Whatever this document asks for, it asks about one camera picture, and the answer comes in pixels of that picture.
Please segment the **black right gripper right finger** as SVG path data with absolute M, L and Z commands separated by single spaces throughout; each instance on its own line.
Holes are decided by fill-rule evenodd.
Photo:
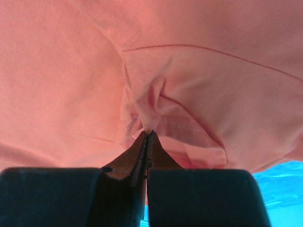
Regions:
M 268 227 L 253 176 L 237 169 L 184 169 L 155 132 L 147 145 L 147 197 L 152 227 Z

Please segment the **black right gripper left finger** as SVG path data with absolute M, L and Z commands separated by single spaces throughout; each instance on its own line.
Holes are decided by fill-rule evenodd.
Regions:
M 3 227 L 138 227 L 148 135 L 101 168 L 14 167 L 0 174 Z

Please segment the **orange t shirt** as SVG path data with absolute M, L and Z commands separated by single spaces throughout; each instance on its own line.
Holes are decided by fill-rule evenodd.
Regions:
M 302 1 L 1 1 L 1 169 L 101 167 L 142 131 L 184 168 L 302 161 Z

